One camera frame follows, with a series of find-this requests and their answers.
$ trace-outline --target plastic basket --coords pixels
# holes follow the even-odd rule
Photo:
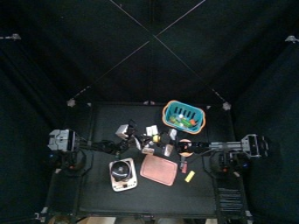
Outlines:
[[[182,122],[189,122],[189,120],[194,121],[194,125],[182,126],[181,119],[177,118],[178,115],[182,115]],[[162,123],[189,134],[197,134],[201,132],[201,128],[205,125],[205,115],[200,108],[194,108],[193,106],[184,104],[178,101],[169,101],[162,108]]]

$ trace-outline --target black table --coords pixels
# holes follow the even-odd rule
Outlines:
[[[205,112],[206,124],[197,135],[177,133],[180,139],[186,138],[200,142],[234,141],[229,112],[221,105],[198,106]],[[145,133],[145,127],[156,125],[158,132],[168,131],[162,123],[164,105],[144,106],[140,104],[81,103],[69,108],[64,129],[74,130],[90,142],[112,140],[120,142],[116,136],[117,128],[134,120],[137,134]],[[154,155],[178,164],[180,157],[172,151],[169,157],[161,150]],[[216,203],[212,178],[204,171],[208,157],[193,154],[186,158],[188,171],[177,170],[172,186],[162,185],[140,176],[140,167],[145,155],[137,149],[129,149],[121,158],[132,158],[137,177],[136,188],[114,192],[109,179],[109,162],[116,160],[113,155],[92,152],[92,167],[84,175],[66,177],[62,172],[53,174],[46,207],[49,214],[84,216],[134,216],[134,217],[181,217],[214,218]],[[190,182],[184,181],[188,172],[194,171]]]

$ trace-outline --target cable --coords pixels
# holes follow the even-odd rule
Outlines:
[[[92,85],[94,85],[98,80],[149,43],[149,41],[144,42],[117,63],[114,66],[112,66],[112,68],[109,68],[106,70],[106,72],[104,72],[104,74],[101,74],[101,76],[93,81],[93,83],[90,85],[88,85],[86,87],[84,87],[73,96],[72,98],[69,98],[70,100],[73,100],[74,98],[77,98],[77,96],[80,96],[89,88]]]
[[[125,13],[125,15],[137,23],[140,27],[152,35],[152,37],[162,44],[165,49],[172,53],[174,58],[182,63],[182,65],[188,68],[188,70],[200,78],[200,82],[204,84],[204,86],[212,91],[212,93],[221,99],[222,102],[226,102],[225,99],[220,96],[218,92],[206,84],[206,82],[202,80],[202,78],[197,75],[197,73],[192,70],[192,68],[186,65],[186,63],[180,59],[180,57],[173,53],[173,51],[169,49],[169,47],[164,44],[164,42],[157,38],[206,0],[200,1],[156,35],[150,33],[150,31],[141,25],[141,23],[129,15],[129,13],[116,4],[113,0],[109,0],[109,2]],[[96,80],[90,85],[94,85],[98,80],[149,43],[146,41]],[[85,88],[82,88],[70,98],[73,100],[78,95],[81,95],[89,88],[90,85],[88,85]]]
[[[205,1],[200,1],[154,36],[162,34]]]
[[[206,84],[206,82],[202,80],[202,78],[197,75],[197,73],[192,70],[192,68],[186,65],[186,63],[181,60],[181,58],[174,54],[174,52],[164,44],[164,42],[156,36],[153,36],[153,37],[161,43],[164,48],[169,51],[169,53],[173,55],[173,57],[182,63],[182,65],[189,69],[189,71],[200,78],[200,82],[202,83],[202,85],[213,92],[213,94],[222,100],[222,102],[226,102],[225,99],[220,96],[218,92]]]

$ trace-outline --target black curtain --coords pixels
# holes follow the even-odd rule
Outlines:
[[[0,222],[24,223],[42,210],[49,187],[46,149],[66,102],[12,40],[0,40]]]
[[[247,196],[260,223],[297,223],[299,45],[288,44],[234,104],[237,138],[268,138],[269,156],[255,160]]]

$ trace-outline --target white box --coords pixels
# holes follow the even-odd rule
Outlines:
[[[116,135],[122,138],[122,139],[126,139],[128,135],[125,134],[126,133],[126,127],[128,127],[128,124],[122,124],[118,126],[117,130],[116,130]]]

